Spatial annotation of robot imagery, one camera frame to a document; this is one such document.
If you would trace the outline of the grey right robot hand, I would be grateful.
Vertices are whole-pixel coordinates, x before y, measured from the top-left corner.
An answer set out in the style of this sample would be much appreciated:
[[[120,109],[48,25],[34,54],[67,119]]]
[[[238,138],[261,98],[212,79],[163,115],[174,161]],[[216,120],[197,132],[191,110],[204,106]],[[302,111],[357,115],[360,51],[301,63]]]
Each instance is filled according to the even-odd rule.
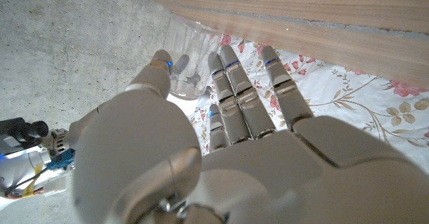
[[[182,71],[186,68],[189,63],[188,55],[182,55],[177,61],[177,65],[174,66],[171,61],[166,63],[168,72],[170,74],[171,87],[178,87],[180,84],[184,84],[184,91],[190,90],[194,86],[195,82],[198,82],[200,77],[195,74],[192,77],[188,77],[186,82],[178,80],[178,77]],[[195,99],[188,99],[188,95],[184,93],[174,92],[171,90],[166,100],[176,104],[185,115],[190,116],[195,111],[198,111],[204,104],[209,100],[210,95],[213,94],[212,88],[207,86],[205,92]],[[97,115],[98,110],[101,108],[99,105],[95,109],[95,113],[91,112],[84,116],[81,120],[75,121],[70,125],[69,131],[65,129],[52,129],[48,136],[42,140],[42,147],[50,151],[50,155],[54,156],[60,154],[74,144],[79,133],[81,133],[91,118]]]

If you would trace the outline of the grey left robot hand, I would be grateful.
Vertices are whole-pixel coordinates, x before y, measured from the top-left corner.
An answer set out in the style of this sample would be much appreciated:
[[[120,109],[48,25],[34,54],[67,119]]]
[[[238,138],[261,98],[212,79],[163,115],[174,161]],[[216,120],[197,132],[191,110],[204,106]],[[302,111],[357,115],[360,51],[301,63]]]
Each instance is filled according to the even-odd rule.
[[[286,120],[277,131],[233,49],[209,57],[220,103],[210,153],[167,101],[160,50],[101,104],[74,144],[83,223],[427,223],[428,177],[401,152],[312,114],[281,60],[263,63]]]

